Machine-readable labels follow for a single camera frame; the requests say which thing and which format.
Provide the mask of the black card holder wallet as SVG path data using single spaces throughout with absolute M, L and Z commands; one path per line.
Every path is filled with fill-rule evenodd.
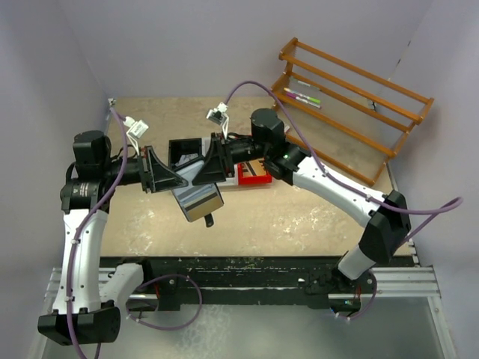
M 204 159 L 198 157 L 176 168 L 175 173 L 186 180 L 187 186 L 173 189 L 172 194 L 188 222 L 203 218 L 209 228 L 214 225 L 213 212 L 223 207 L 224 201 L 215 182 L 203 185 L 192 183 L 203 165 Z

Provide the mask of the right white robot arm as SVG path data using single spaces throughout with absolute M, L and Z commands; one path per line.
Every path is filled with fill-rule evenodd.
M 359 243 L 333 271 L 332 281 L 338 291 L 351 292 L 366 271 L 390 262 L 411 229 L 406 199 L 400 192 L 383 194 L 320 166 L 310 151 L 287 140 L 284 122 L 272 109 L 252 113 L 248 135 L 228 134 L 226 111 L 221 103 L 207 112 L 207 119 L 220 125 L 222 132 L 211 135 L 205 164 L 194 184 L 223 182 L 235 164 L 260 159 L 275 179 L 318 195 L 363 227 Z

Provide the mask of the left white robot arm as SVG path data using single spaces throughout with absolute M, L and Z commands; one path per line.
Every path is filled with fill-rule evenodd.
M 111 151 L 111 141 L 101 131 L 76 135 L 75 161 L 60 193 L 65 231 L 61 279 L 52 313 L 39 317 L 37 329 L 62 346 L 114 342 L 128 297 L 153 287 L 147 260 L 120 264 L 106 285 L 100 285 L 101 243 L 116 187 L 139 183 L 155 193 L 187 185 L 151 146 L 135 158 L 113 157 Z

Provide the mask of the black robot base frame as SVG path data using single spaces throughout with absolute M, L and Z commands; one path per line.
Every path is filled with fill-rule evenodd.
M 299 305 L 359 313 L 391 267 L 349 279 L 340 257 L 92 257 L 64 259 L 53 310 L 83 322 L 148 301 L 160 311 L 184 304 Z

